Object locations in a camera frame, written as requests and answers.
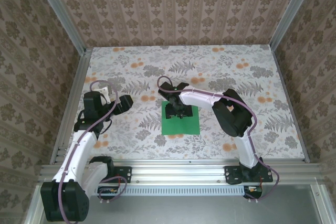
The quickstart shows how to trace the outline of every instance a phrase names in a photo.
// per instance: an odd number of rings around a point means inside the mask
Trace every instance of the floral table surface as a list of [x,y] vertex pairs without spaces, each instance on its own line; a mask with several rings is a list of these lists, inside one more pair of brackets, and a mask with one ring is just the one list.
[[236,90],[258,117],[252,133],[257,153],[265,158],[304,158],[268,45],[94,48],[77,115],[83,109],[83,94],[98,79],[112,82],[119,95],[130,94],[134,104],[128,112],[112,118],[112,126],[99,137],[91,156],[238,157],[234,139],[221,130],[212,111],[199,110],[200,135],[161,135],[163,99],[156,86],[161,75],[169,76],[175,85],[187,82],[209,91]]

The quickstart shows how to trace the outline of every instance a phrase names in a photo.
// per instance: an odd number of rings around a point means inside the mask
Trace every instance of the white linear rail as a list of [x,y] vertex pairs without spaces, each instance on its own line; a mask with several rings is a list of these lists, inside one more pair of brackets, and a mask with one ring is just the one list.
[[[123,189],[121,186],[117,193],[101,196],[113,196]],[[128,186],[123,196],[242,196],[243,186]]]

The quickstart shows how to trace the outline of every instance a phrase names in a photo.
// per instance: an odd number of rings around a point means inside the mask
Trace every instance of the green paper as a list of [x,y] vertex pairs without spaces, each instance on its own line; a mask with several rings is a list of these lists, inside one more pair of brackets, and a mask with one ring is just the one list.
[[162,102],[162,120],[161,129],[162,135],[177,135],[177,134],[189,134],[189,135],[199,135],[200,134],[200,118],[198,116],[198,107],[192,106],[193,116],[184,117],[182,119],[177,116],[173,116],[170,119],[166,119],[165,107],[169,102]]

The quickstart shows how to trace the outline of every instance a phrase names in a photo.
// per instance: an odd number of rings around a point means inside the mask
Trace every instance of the damask wallpaper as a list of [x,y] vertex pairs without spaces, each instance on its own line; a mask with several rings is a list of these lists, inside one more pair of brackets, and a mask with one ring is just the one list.
[[79,56],[47,0],[0,0],[0,223],[21,223]]
[[62,0],[87,47],[268,44],[290,0]]
[[336,0],[304,0],[276,55],[308,154],[336,206]]

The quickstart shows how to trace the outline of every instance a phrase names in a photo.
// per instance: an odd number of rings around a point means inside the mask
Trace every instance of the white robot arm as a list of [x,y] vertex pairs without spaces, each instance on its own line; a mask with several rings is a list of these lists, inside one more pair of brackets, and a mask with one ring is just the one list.
[[[40,193],[48,221],[64,220],[60,205],[62,205],[68,221],[84,221],[89,210],[89,199],[96,192],[102,180],[118,174],[123,176],[125,181],[130,182],[128,172],[126,172],[126,175],[120,174],[121,170],[114,167],[112,158],[107,156],[91,159],[89,167],[85,171],[90,151],[96,144],[104,127],[103,121],[100,123],[97,123],[97,121],[106,116],[115,106],[114,110],[105,119],[105,121],[110,121],[111,125],[110,116],[112,114],[121,114],[132,107],[133,101],[130,95],[119,97],[119,103],[117,101],[111,102],[107,88],[104,88],[85,93],[83,101],[84,110],[80,112],[77,118],[73,129],[73,140],[65,160],[53,180],[44,182],[41,187]],[[61,202],[58,201],[58,193],[60,192]]]
[[170,102],[165,107],[167,119],[172,116],[193,116],[191,105],[212,110],[222,130],[234,137],[239,153],[239,166],[225,167],[227,183],[259,182],[260,178],[264,182],[272,182],[272,176],[268,175],[270,170],[260,163],[262,158],[257,157],[248,137],[253,115],[246,109],[247,106],[237,92],[228,89],[224,93],[213,93],[196,89],[184,82],[176,87],[164,82],[159,86],[159,94]]

